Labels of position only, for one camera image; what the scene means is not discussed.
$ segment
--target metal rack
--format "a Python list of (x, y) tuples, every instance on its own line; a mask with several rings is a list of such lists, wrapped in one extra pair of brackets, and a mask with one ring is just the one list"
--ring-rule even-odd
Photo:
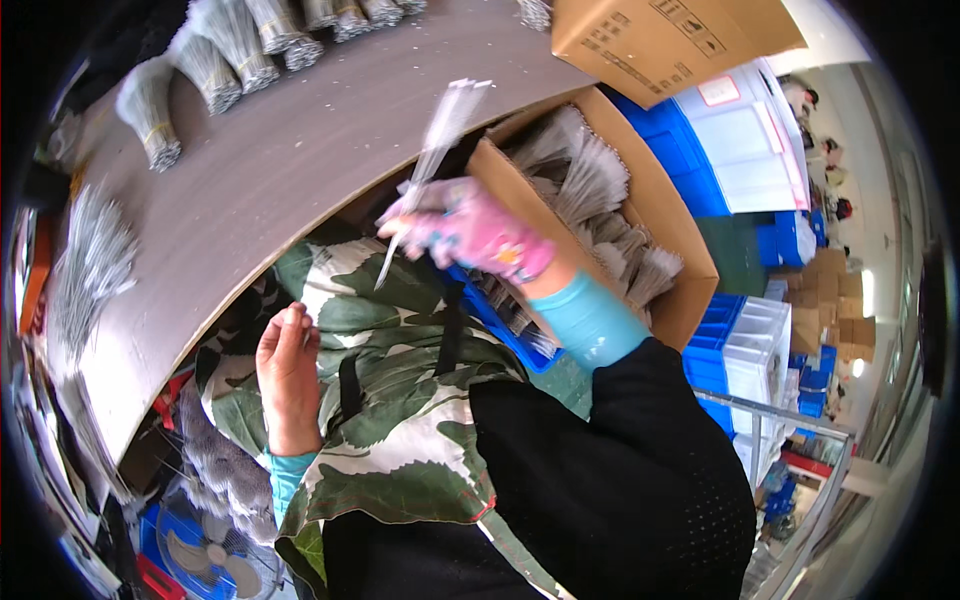
[(771, 573), (767, 581), (753, 596), (753, 600), (781, 600), (781, 598), (786, 598), (801, 575), (802, 569), (806, 566), (814, 546), (827, 530), (830, 513), (833, 505), (836, 504), (837, 497), (840, 495), (840, 484), (850, 468), (856, 430), (844, 425), (837, 425), (828, 420), (814, 419), (736, 396), (717, 394), (699, 388), (693, 388), (693, 393), (698, 398), (711, 400), (731, 408), (746, 410), (753, 414), (754, 447), (751, 457), (750, 482), (754, 489), (759, 484), (760, 477), (760, 432), (762, 431), (763, 419), (784, 421), (843, 443), (840, 461), (821, 487), (804, 521), (797, 528), (783, 551), (780, 552), (778, 556), (780, 566)]

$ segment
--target stacked cardboard boxes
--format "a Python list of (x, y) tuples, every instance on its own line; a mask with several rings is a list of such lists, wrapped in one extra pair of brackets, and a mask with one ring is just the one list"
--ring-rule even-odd
[(875, 320), (863, 319), (863, 280), (847, 273), (843, 251), (821, 248), (801, 271), (771, 277), (786, 280), (784, 300), (793, 305), (790, 351), (814, 353), (827, 344), (841, 360), (874, 359)]

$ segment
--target open cardboard box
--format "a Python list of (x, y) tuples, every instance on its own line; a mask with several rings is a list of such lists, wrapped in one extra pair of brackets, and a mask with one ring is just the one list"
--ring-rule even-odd
[[(662, 342), (683, 350), (700, 324), (719, 276), (693, 218), (657, 158), (607, 97), (583, 88), (536, 103), (488, 131), (470, 157), (467, 173), (478, 178), (504, 206), (544, 237), (557, 243), (581, 269), (615, 291), (613, 278), (537, 193), (500, 147), (517, 132), (565, 103), (572, 103), (593, 131), (620, 154), (630, 171), (630, 190), (621, 212), (631, 225), (644, 225), (656, 242), (683, 257), (673, 289), (650, 304), (651, 330)], [(642, 307), (624, 300), (641, 316)], [(531, 316), (539, 325), (542, 319)]]

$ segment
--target fan blade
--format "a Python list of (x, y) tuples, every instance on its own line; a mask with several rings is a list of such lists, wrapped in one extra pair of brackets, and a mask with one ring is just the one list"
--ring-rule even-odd
[(167, 532), (167, 549), (174, 563), (188, 573), (200, 573), (210, 566), (210, 559), (203, 548), (184, 542), (172, 529)]
[(224, 568), (237, 585), (237, 598), (253, 598), (260, 593), (260, 576), (245, 559), (230, 556), (224, 563)]
[(224, 543), (224, 539), (227, 537), (230, 527), (232, 527), (229, 521), (217, 518), (210, 513), (204, 513), (201, 524), (204, 527), (204, 535), (207, 539), (219, 544)]

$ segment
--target hand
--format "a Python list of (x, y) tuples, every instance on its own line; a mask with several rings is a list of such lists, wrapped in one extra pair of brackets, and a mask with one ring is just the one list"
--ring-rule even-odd
[(416, 213), (400, 216), (402, 202), (377, 221), (377, 235), (401, 234), (411, 259), (429, 249), (441, 269), (457, 262), (517, 285), (540, 276), (553, 260), (553, 242), (507, 212), (474, 178), (427, 184)]
[(305, 309), (294, 302), (274, 315), (256, 347), (256, 378), (274, 456), (300, 456), (323, 445), (317, 423), (320, 331)]

